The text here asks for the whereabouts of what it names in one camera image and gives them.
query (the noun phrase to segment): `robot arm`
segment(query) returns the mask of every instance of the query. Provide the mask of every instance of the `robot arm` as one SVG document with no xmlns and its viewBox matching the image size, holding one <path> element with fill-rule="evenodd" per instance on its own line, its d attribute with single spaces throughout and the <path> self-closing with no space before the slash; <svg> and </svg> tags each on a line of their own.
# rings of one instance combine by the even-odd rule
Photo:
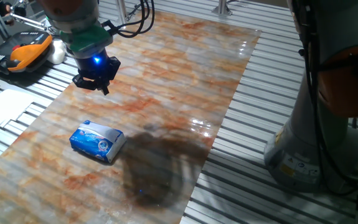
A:
<svg viewBox="0 0 358 224">
<path fill-rule="evenodd" d="M 107 86 L 113 80 L 120 66 L 116 57 L 109 57 L 105 47 L 113 41 L 112 36 L 119 34 L 126 38 L 135 37 L 150 30 L 154 21 L 154 0 L 151 0 L 153 10 L 151 25 L 142 30 L 144 21 L 148 18 L 150 8 L 148 1 L 145 5 L 148 15 L 145 16 L 144 0 L 141 4 L 141 20 L 129 24 L 114 26 L 110 21 L 98 22 L 98 0 L 38 0 L 51 25 L 60 31 L 60 37 L 68 51 L 74 56 L 78 65 L 78 75 L 73 82 L 79 88 L 101 90 L 108 94 Z M 139 24 L 136 32 L 120 30 L 124 26 Z"/>
</svg>

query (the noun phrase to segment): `orange device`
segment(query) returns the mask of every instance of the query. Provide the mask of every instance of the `orange device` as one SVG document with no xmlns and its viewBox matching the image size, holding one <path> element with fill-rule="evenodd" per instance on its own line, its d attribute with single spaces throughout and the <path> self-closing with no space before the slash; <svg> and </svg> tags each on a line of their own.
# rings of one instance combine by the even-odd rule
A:
<svg viewBox="0 0 358 224">
<path fill-rule="evenodd" d="M 52 36 L 42 31 L 14 34 L 0 45 L 0 72 L 32 72 L 42 65 L 50 53 Z"/>
</svg>

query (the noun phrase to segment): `table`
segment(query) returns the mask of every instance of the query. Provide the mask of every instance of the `table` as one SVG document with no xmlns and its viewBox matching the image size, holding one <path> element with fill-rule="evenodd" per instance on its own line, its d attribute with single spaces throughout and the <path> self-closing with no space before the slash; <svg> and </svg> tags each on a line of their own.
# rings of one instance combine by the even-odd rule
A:
<svg viewBox="0 0 358 224">
<path fill-rule="evenodd" d="M 110 94 L 71 84 L 0 157 L 0 222 L 179 222 L 259 34 L 158 12 L 116 38 Z M 112 164 L 70 148 L 86 119 L 127 136 Z"/>
</svg>

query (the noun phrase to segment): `black cable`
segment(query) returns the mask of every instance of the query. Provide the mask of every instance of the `black cable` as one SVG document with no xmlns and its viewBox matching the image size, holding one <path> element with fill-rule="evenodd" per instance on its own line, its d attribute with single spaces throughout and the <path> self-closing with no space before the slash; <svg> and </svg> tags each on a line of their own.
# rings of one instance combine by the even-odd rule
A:
<svg viewBox="0 0 358 224">
<path fill-rule="evenodd" d="M 141 18 L 141 20 L 136 21 L 136 22 L 129 22 L 129 23 L 126 23 L 126 24 L 119 25 L 116 28 L 120 29 L 120 28 L 125 27 L 125 26 L 136 25 L 136 24 L 139 24 L 141 21 L 145 21 L 146 19 L 148 19 L 148 17 L 149 17 L 149 4 L 148 4 L 148 1 L 145 1 L 145 2 L 146 2 L 146 5 L 147 5 L 147 16 L 145 18 Z"/>
<path fill-rule="evenodd" d="M 139 34 L 144 34 L 144 33 L 148 32 L 149 30 L 151 30 L 151 28 L 154 25 L 154 20 L 155 20 L 154 0 L 151 0 L 151 9 L 153 10 L 151 23 L 150 23 L 149 27 L 146 30 L 143 30 L 143 31 L 139 32 Z M 128 30 L 119 30 L 119 32 L 125 32 L 125 33 L 129 33 L 129 34 L 134 34 L 133 31 L 128 31 Z"/>
<path fill-rule="evenodd" d="M 143 28 L 144 21 L 145 21 L 144 18 L 146 17 L 146 10 L 144 8 L 144 0 L 140 0 L 140 4 L 141 4 L 141 20 L 140 20 L 140 26 L 138 27 L 137 31 L 131 35 L 122 34 L 121 32 L 118 31 L 118 34 L 120 36 L 125 38 L 133 38 L 136 37 L 141 32 L 141 29 Z"/>
<path fill-rule="evenodd" d="M 304 44 L 305 49 L 305 66 L 306 66 L 306 79 L 308 83 L 309 88 L 309 94 L 310 99 L 312 102 L 313 107 L 313 116 L 314 116 L 314 130 L 316 135 L 316 147 L 318 152 L 318 160 L 319 160 L 319 168 L 321 171 L 321 180 L 325 184 L 327 190 L 335 195 L 348 195 L 356 190 L 358 190 L 358 181 L 344 175 L 341 170 L 338 168 L 337 164 L 335 163 L 334 159 L 331 157 L 331 155 L 327 151 L 326 143 L 324 140 L 324 136 L 320 127 L 320 121 L 318 116 L 318 66 L 319 65 L 319 47 L 318 47 L 318 37 L 315 34 L 310 34 L 310 40 Z M 309 48 L 309 43 L 311 43 L 313 46 L 311 49 Z M 310 54 L 312 58 L 309 58 L 309 51 L 312 50 L 313 52 Z M 335 171 L 335 173 L 341 177 L 343 180 L 345 180 L 347 183 L 352 185 L 354 188 L 348 192 L 344 193 L 338 193 L 333 190 L 331 190 L 327 184 L 326 177 L 324 174 L 324 168 L 323 168 L 323 157 L 321 154 L 321 151 L 324 153 L 324 156 L 326 160 L 328 161 L 328 164 L 332 167 L 332 169 Z"/>
</svg>

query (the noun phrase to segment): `white cloth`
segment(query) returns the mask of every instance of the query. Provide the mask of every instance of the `white cloth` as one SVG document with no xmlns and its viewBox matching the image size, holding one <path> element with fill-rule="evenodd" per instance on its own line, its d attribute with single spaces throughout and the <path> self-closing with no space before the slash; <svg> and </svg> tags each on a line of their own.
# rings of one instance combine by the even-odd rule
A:
<svg viewBox="0 0 358 224">
<path fill-rule="evenodd" d="M 16 90 L 4 90 L 0 93 L 0 126 L 4 127 L 9 121 L 16 120 L 34 101 L 27 93 Z"/>
</svg>

